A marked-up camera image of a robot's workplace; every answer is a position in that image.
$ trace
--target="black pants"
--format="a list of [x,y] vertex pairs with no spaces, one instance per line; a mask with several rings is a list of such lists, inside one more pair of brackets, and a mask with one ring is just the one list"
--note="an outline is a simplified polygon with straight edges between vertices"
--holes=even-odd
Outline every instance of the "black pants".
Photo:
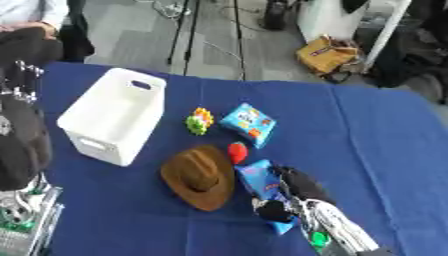
[[0,33],[0,68],[8,74],[16,60],[43,67],[62,56],[58,40],[46,40],[42,28],[24,28]]
[[432,0],[430,17],[422,27],[430,31],[442,44],[448,44],[448,10],[444,10],[445,0]]

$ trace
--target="black glove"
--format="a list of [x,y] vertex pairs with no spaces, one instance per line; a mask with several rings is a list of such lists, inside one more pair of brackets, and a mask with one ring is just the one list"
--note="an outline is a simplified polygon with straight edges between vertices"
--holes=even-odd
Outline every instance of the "black glove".
[[258,216],[267,221],[290,223],[294,217],[291,212],[285,209],[283,202],[277,200],[259,200],[254,197],[252,198],[252,206]]
[[294,168],[281,166],[273,166],[271,171],[286,183],[292,196],[297,196],[302,201],[318,199],[336,205],[321,185],[307,174]]

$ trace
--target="tripod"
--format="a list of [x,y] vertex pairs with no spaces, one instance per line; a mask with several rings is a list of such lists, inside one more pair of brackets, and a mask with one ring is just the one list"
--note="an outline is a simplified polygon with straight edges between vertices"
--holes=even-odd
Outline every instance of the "tripod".
[[[198,23],[199,8],[201,5],[201,1],[203,1],[203,0],[196,0],[196,5],[195,5],[195,10],[194,10],[194,15],[193,15],[193,23],[192,23],[191,29],[190,29],[190,38],[188,40],[187,50],[185,51],[185,54],[184,54],[184,61],[185,61],[184,73],[183,73],[184,76],[187,75],[187,73],[188,73],[188,67],[189,67],[190,60],[191,60],[191,49],[193,48],[194,37],[195,37],[195,32],[196,32],[196,25]],[[168,56],[168,59],[167,59],[168,65],[171,65],[173,63],[174,52],[176,51],[177,41],[179,40],[180,30],[182,29],[182,25],[184,23],[184,18],[185,18],[185,12],[187,11],[187,6],[189,3],[190,3],[190,0],[184,0],[182,12],[180,13],[180,16],[178,19],[178,26],[176,29],[176,33],[174,34],[173,43],[171,45],[170,55]],[[236,25],[236,33],[237,33],[237,40],[238,40],[238,50],[239,50],[239,55],[240,55],[240,67],[241,67],[241,71],[242,71],[242,79],[244,81],[246,81],[246,67],[245,67],[243,44],[242,44],[243,33],[241,31],[238,0],[233,0],[233,4],[234,4],[233,7],[234,7],[234,11],[235,11],[235,25]]]

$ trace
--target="table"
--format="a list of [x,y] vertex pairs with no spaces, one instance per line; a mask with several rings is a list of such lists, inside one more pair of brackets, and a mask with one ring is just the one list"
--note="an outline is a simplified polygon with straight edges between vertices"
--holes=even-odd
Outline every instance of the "table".
[[159,167],[173,154],[239,139],[218,126],[202,137],[188,133],[183,120],[201,95],[217,119],[249,102],[278,120],[270,142],[251,150],[246,163],[269,158],[314,176],[353,221],[398,255],[448,255],[448,133],[419,96],[153,73],[168,81],[165,114],[135,162],[121,168],[78,154],[56,126],[107,69],[57,63],[44,78],[41,104],[55,149],[48,177],[64,188],[66,205],[55,256],[314,255],[298,229],[279,237],[254,216],[239,181],[213,213],[189,207],[163,183]]

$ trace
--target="blue package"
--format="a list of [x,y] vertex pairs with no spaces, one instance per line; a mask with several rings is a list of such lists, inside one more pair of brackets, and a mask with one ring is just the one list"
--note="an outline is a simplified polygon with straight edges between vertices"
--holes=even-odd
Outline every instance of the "blue package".
[[[280,181],[278,177],[269,171],[271,162],[260,160],[246,167],[235,167],[246,190],[251,194],[257,194],[261,200],[278,200],[285,205],[290,205],[282,193],[280,193]],[[283,235],[298,223],[297,217],[290,223],[268,222],[277,234]]]
[[277,121],[261,113],[251,105],[243,103],[224,117],[220,124],[228,129],[237,131],[259,149],[266,144]]

